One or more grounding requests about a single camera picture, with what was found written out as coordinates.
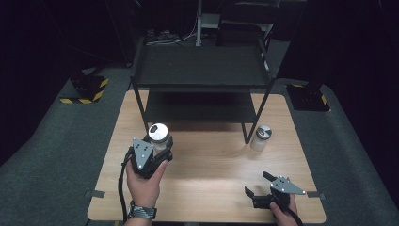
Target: person's right hand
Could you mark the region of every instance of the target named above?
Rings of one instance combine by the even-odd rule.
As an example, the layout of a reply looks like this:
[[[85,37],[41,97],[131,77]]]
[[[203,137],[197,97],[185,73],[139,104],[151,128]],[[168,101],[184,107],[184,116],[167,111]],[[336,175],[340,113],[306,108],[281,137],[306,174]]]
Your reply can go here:
[[[297,214],[296,210],[296,202],[295,202],[295,195],[290,194],[290,204],[288,205],[294,213]],[[279,209],[279,206],[276,205],[274,202],[270,203],[270,210],[273,212],[277,219],[277,225],[279,226],[297,226],[294,218],[289,215],[288,213],[284,213]]]

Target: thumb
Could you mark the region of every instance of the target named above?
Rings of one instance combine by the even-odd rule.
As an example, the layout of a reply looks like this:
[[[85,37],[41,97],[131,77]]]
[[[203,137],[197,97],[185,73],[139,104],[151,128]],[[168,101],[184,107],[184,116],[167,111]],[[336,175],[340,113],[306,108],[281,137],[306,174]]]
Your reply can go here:
[[[156,169],[156,172],[150,178],[150,181],[159,184],[161,182],[162,176],[164,175],[165,169],[167,168],[167,164],[168,164],[167,160],[163,161],[159,165],[158,169]]]
[[[274,202],[270,203],[270,210],[273,212],[276,218],[280,218],[284,215],[284,213],[282,213],[282,211],[279,209],[279,206],[276,205]]]

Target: white wire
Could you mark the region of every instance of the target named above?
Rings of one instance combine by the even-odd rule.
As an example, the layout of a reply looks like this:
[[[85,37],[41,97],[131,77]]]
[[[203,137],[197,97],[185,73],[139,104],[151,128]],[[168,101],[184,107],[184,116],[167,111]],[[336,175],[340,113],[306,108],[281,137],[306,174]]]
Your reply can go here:
[[[182,38],[181,40],[156,40],[156,41],[147,42],[146,45],[175,44],[175,43],[187,40],[188,38],[191,38],[191,37],[197,35],[197,32],[193,33],[196,30],[197,20],[198,20],[198,14],[197,14],[196,21],[194,22],[194,26],[193,26],[193,29],[191,30],[190,34],[188,36],[186,36],[185,38]]]

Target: gray carpet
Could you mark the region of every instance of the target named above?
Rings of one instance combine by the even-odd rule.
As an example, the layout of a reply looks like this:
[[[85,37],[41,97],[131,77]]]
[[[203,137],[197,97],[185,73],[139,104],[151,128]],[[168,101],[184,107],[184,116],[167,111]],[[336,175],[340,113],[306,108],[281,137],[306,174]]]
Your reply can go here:
[[[279,61],[272,61],[277,70]],[[54,100],[35,135],[0,168],[0,225],[87,223],[85,194],[96,185],[129,71],[112,66],[101,71],[109,83],[98,103]],[[327,197],[323,225],[399,225],[399,212],[333,92],[322,87],[330,112],[295,111],[286,83],[300,82],[278,80],[272,93],[286,97],[316,187]]]

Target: fingers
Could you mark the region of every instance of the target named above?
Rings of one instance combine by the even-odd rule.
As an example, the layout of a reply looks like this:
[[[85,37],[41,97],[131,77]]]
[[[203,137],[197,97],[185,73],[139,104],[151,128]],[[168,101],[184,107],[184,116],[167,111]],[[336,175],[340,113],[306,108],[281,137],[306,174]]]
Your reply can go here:
[[[127,177],[134,177],[135,173],[133,172],[133,166],[132,166],[132,162],[129,160],[126,163],[126,173],[127,173]]]
[[[279,206],[274,202],[270,203],[270,210],[273,212],[276,218],[282,218],[284,216],[284,213],[282,213],[282,211],[279,209]]]
[[[165,169],[167,168],[168,162],[167,160],[163,161],[158,169],[156,169],[156,172],[152,175],[150,178],[150,181],[157,183],[159,185],[162,176],[164,175]]]
[[[296,209],[296,200],[295,200],[295,195],[294,194],[290,194],[290,204],[288,205],[288,208],[290,208],[292,211],[294,211],[294,213],[298,213],[297,209]]]

